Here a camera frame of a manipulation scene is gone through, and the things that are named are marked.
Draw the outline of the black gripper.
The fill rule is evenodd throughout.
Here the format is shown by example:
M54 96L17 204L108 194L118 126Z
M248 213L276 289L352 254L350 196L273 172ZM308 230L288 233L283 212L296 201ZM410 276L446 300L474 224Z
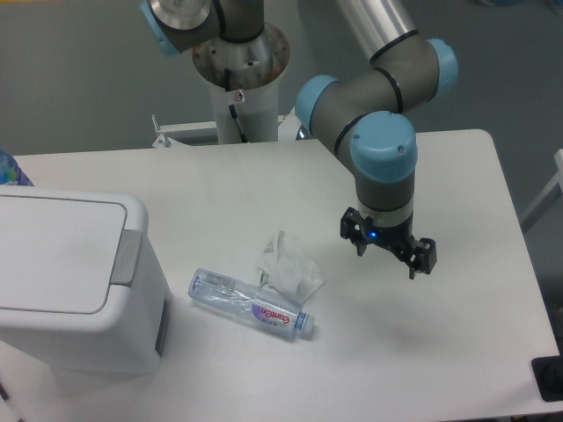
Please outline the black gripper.
M392 252L409 268L409 279L418 273L431 274L436 264L436 243L432 238L413 237L413 215L402 223L384 228L376 226L371 217L349 207L340 218L340 236L349 240L361 257L369 245Z

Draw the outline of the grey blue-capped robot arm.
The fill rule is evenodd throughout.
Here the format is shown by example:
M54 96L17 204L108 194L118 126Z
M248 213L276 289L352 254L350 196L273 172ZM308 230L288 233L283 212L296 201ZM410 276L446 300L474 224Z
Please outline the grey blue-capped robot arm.
M296 117L355 178L358 205L341 217L341 236L359 253L375 245L410 274L430 273L435 242L413 235L418 149L405 113L454 86L456 55L422 38L400 1L338 6L369 70L344 83L312 78L297 95ZM191 52L211 90L221 144L278 139L277 85L289 44L261 1L144 1L140 10L166 55Z

